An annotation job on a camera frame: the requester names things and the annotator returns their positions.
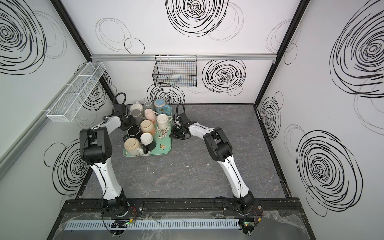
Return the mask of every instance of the black metal frame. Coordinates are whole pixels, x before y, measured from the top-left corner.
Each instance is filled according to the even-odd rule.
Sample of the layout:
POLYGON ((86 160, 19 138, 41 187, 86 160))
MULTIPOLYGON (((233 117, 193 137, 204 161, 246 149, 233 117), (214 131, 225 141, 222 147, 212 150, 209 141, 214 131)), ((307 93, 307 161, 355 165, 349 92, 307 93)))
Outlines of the black metal frame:
MULTIPOLYGON (((288 28, 288 31, 286 32, 284 39, 282 41, 282 44, 277 52, 277 58, 276 61, 272 64, 271 68, 269 69, 269 72, 267 74, 267 77, 264 80, 264 83, 262 85, 262 88, 257 96, 257 99, 255 103, 253 104, 255 114, 257 116, 257 119, 259 121, 260 127, 262 129, 265 141, 267 143, 268 149, 270 151, 272 161, 275 165, 277 174, 280 178, 281 185, 283 187, 284 193, 286 195, 286 198, 260 198, 255 199, 254 204, 259 204, 263 208, 263 210, 297 210, 299 211, 302 220, 308 230, 308 234, 310 235, 311 239, 316 239, 311 226, 309 225, 309 222, 307 220, 307 217, 304 213, 304 210, 302 208, 302 205, 300 203, 300 200, 296 197, 292 197, 291 192, 288 188, 287 182, 285 180, 284 174, 281 170, 279 161, 277 159, 276 153, 273 149, 272 142, 269 139, 269 136, 266 132, 264 123, 260 119, 260 115, 258 114, 257 106, 261 102, 261 99, 263 95, 265 94, 265 91, 267 90, 267 87, 270 83, 270 81, 273 78, 274 73, 276 72, 276 69, 282 60, 284 56, 284 52, 286 51, 286 48, 289 45, 289 42, 301 20, 302 15, 304 14, 304 11, 308 5, 310 0, 301 0, 299 3, 299 6, 293 16, 293 19, 290 23, 290 26, 288 28)), ((60 0, 51 0, 51 3, 55 7, 57 13, 61 17, 62 21, 66 25, 68 31, 70 32, 71 36, 73 37, 74 41, 76 42, 77 46, 79 47, 80 51, 84 55, 85 59, 87 61, 91 61, 91 53, 88 50, 85 42, 83 41, 81 35, 77 31, 74 23, 72 22, 71 18, 69 17, 68 12, 66 11, 65 7, 63 6, 62 2, 60 0)), ((110 99, 114 98, 114 94, 111 91, 110 87, 108 86, 105 78, 102 76, 100 78, 100 83, 103 86, 104 90, 106 91, 108 97, 110 99)), ((48 236, 48 239, 53 239, 56 229, 61 223, 64 214, 65 213, 73 213, 73 212, 100 212, 100 209, 97 208, 97 203, 100 202, 100 199, 82 199, 81 196, 85 190, 85 187, 88 183, 88 180, 92 174, 92 169, 89 168, 88 172, 86 173, 86 176, 83 180, 83 183, 78 191, 78 194, 75 199, 67 200, 64 204, 64 206, 61 209, 61 212, 59 216, 57 217, 57 220, 52 227, 52 230, 48 236)), ((155 213, 157 215, 154 215, 154 218, 161 217, 161 212, 190 212, 190 211, 209 211, 214 212, 216 214, 219 214, 219 216, 234 216, 236 218, 248 218, 245 216, 241 216, 236 213, 236 211, 233 210, 231 205, 233 205, 234 200, 229 198, 215 198, 215 199, 127 199, 128 202, 130 202, 133 206, 137 206, 138 210, 138 216, 141 216, 143 213, 150 214, 155 213)), ((104 217, 111 217, 108 213, 103 214, 104 217)))
MULTIPOLYGON (((70 32, 73 40, 79 47, 81 53, 84 55, 84 58, 86 61, 92 61, 91 59, 91 52, 88 50, 87 45, 85 45, 85 42, 83 41, 80 33, 77 31, 71 17, 69 16, 67 10, 65 9, 63 3, 60 0, 51 0, 52 5, 56 9, 56 12, 59 14, 61 20, 67 27, 68 31, 70 32)), ((115 97, 114 93, 112 92, 111 88, 109 87, 107 81, 105 80, 104 76, 102 75, 99 80, 101 86, 104 88, 105 92, 107 93, 109 99, 112 101, 115 97)))

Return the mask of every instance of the mug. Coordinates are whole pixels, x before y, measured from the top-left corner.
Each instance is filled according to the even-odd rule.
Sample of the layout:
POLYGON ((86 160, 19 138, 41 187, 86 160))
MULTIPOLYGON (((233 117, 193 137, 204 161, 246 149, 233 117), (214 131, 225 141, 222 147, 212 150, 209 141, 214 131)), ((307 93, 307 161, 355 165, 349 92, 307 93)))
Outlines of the mug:
POLYGON ((144 154, 144 150, 140 147, 139 140, 134 137, 131 137, 125 141, 124 148, 131 156, 144 154))
POLYGON ((131 115, 136 119, 137 126, 139 126, 143 120, 146 120, 146 118, 143 117, 142 111, 140 109, 132 110, 131 115))
POLYGON ((144 112, 145 118, 151 121, 153 120, 154 121, 153 124, 156 124, 156 114, 159 115, 159 113, 153 111, 150 108, 146 109, 144 112))
POLYGON ((145 132, 149 132, 149 133, 152 134, 152 136, 154 136, 155 133, 156 133, 155 125, 150 120, 142 121, 141 124, 140 124, 140 129, 143 132, 143 134, 145 132))
POLYGON ((144 109, 145 110, 152 109, 154 111, 155 110, 155 106, 153 105, 153 103, 151 101, 146 101, 144 103, 144 109))
POLYGON ((160 114, 167 114, 168 116, 172 115, 172 108, 169 104, 166 104, 166 102, 163 99, 158 99, 155 101, 155 107, 156 112, 160 114))
POLYGON ((145 154, 155 149, 156 141, 153 139, 153 136, 149 132, 143 133, 140 138, 145 154))
POLYGON ((167 129, 169 127, 169 123, 172 121, 173 117, 172 116, 168 116, 166 114, 160 114, 159 116, 157 116, 157 126, 160 128, 160 129, 167 129))
POLYGON ((135 109, 140 109, 140 111, 143 113, 144 112, 144 108, 143 108, 143 105, 141 105, 139 103, 139 101, 136 101, 136 103, 132 104, 130 107, 129 107, 129 110, 132 112, 133 110, 135 109))
POLYGON ((140 140, 140 137, 141 137, 141 134, 143 134, 140 130, 140 127, 139 126, 131 126, 130 128, 128 128, 128 131, 127 131, 127 135, 125 135, 122 140, 125 142, 127 141, 128 138, 130 137, 134 137, 136 138, 137 140, 139 140, 139 142, 141 142, 140 140))

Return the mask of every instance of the black and white mug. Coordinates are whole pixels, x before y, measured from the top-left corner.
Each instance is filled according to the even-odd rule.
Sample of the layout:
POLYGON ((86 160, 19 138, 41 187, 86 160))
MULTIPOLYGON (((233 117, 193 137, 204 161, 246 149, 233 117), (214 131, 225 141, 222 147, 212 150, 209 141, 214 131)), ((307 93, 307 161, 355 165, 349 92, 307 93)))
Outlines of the black and white mug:
POLYGON ((141 135, 141 144, 143 145, 144 153, 152 151, 156 147, 156 141, 153 139, 153 136, 149 132, 145 132, 141 135))
POLYGON ((143 134, 140 127, 139 126, 131 126, 130 128, 128 128, 128 131, 127 131, 127 135, 125 135, 122 139, 123 141, 127 141, 128 138, 130 137, 134 137, 136 138, 137 140, 139 140, 139 142, 141 142, 141 135, 143 134))

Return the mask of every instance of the table surface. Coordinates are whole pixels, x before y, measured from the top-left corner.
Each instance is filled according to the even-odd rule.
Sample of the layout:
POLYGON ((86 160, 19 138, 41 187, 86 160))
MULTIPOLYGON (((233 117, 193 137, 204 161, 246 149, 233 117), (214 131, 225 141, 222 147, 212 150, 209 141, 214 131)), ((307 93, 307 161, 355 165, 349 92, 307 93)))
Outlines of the table surface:
MULTIPOLYGON (((254 197, 284 197, 262 130, 252 105, 186 105, 186 115, 207 127, 221 127, 233 147, 238 170, 254 197)), ((168 154, 125 157, 123 136, 110 134, 112 166, 127 198, 232 197, 230 184, 202 139, 172 139, 168 154)), ((102 197, 92 173, 83 198, 102 197)))

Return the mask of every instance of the white wire basket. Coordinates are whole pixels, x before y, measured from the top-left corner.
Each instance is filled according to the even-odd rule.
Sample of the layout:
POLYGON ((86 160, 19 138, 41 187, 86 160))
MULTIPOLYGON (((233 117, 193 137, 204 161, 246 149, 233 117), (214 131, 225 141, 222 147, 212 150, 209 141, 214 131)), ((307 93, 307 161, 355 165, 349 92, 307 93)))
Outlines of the white wire basket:
POLYGON ((104 63, 88 62, 74 76, 63 95, 48 111, 53 122, 71 122, 105 71, 104 63))

